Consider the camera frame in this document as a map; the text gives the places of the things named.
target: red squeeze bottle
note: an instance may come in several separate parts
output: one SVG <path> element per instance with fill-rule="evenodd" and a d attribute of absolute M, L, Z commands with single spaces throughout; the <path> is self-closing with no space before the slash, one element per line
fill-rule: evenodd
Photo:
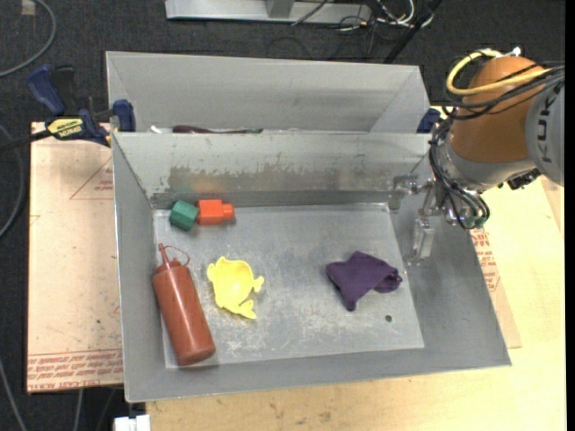
<path fill-rule="evenodd" d="M 216 353 L 208 322 L 188 267 L 169 260 L 163 244 L 158 248 L 164 263 L 155 269 L 153 285 L 178 365 L 192 365 Z"/>

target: purple cloth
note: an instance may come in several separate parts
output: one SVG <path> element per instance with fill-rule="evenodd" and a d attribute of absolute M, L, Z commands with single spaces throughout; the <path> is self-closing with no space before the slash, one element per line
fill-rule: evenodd
<path fill-rule="evenodd" d="M 397 268 L 360 251 L 355 251 L 345 262 L 329 263 L 325 271 L 340 290 L 343 304 L 350 312 L 356 309 L 357 301 L 370 290 L 392 292 L 403 281 Z"/>

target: wooden table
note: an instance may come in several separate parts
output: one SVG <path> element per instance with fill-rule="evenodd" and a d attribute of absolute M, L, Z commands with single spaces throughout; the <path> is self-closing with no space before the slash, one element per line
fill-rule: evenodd
<path fill-rule="evenodd" d="M 28 391 L 121 383 L 109 149 L 47 139 L 31 158 Z M 513 366 L 149 402 L 153 431 L 565 429 L 562 189 L 540 178 L 485 199 Z M 82 234 L 54 242 L 58 228 Z"/>

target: black carpet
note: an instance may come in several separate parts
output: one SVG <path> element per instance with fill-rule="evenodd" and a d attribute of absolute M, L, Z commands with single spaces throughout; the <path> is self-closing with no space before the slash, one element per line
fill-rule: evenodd
<path fill-rule="evenodd" d="M 26 76 L 41 64 L 74 66 L 77 94 L 92 96 L 95 108 L 102 110 L 107 107 L 107 50 L 382 63 L 403 33 L 389 27 L 377 33 L 343 35 L 312 24 L 168 22 L 165 0 L 43 1 L 57 17 L 54 43 L 31 65 L 0 77 L 0 124 L 14 139 L 27 136 L 29 124 L 49 114 L 25 83 Z M 20 16 L 21 9 L 18 0 L 0 0 L 0 72 L 32 55 L 49 36 L 46 13 L 37 8 L 36 17 Z M 565 22 L 565 0 L 445 0 L 433 23 L 412 38 L 394 63 L 420 66 L 429 99 L 444 103 L 447 70 L 457 57 L 477 48 L 507 51 L 520 46 L 524 56 L 535 61 L 563 61 Z M 0 133 L 0 145 L 6 141 Z M 21 155 L 28 184 L 26 146 L 21 147 Z M 13 152 L 1 153 L 0 228 L 18 197 L 18 174 Z M 74 423 L 77 391 L 30 396 L 24 388 L 28 223 L 24 204 L 0 238 L 0 357 L 30 431 L 68 430 Z M 81 429 L 94 429 L 109 396 L 108 389 L 84 392 Z M 121 391 L 113 395 L 109 413 L 111 417 L 128 413 Z M 18 429 L 3 388 L 0 429 Z"/>

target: green block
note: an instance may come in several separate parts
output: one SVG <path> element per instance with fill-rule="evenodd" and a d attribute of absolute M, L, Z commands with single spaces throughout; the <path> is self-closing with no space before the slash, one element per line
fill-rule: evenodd
<path fill-rule="evenodd" d="M 170 224 L 187 232 L 196 222 L 198 212 L 199 209 L 194 205 L 181 200 L 176 201 L 170 213 Z"/>

